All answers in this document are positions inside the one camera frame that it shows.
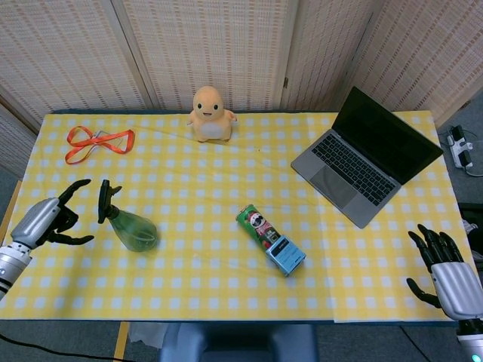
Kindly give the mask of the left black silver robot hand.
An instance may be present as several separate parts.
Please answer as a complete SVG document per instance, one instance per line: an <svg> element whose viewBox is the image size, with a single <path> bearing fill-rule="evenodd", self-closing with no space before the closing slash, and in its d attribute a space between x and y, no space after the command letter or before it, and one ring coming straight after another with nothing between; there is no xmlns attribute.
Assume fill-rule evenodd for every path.
<svg viewBox="0 0 483 362"><path fill-rule="evenodd" d="M77 246L93 240L93 235L74 238L63 234L78 221L78 214L66 206L67 202L90 182L90 179L77 180L60 196L44 199L31 207L11 232L12 241L34 250L46 241Z"/></svg>

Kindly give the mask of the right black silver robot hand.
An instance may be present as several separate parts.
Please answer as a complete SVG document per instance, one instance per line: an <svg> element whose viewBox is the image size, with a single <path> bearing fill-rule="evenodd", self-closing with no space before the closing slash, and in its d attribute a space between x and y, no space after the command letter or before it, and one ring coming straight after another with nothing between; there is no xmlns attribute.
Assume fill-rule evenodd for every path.
<svg viewBox="0 0 483 362"><path fill-rule="evenodd" d="M454 321L481 320L481 282L470 264L463 259L453 238L422 224L417 228L419 234L409 231L408 235L420 252L435 293L424 292L414 279L407 278L411 292L420 301L440 308Z"/></svg>

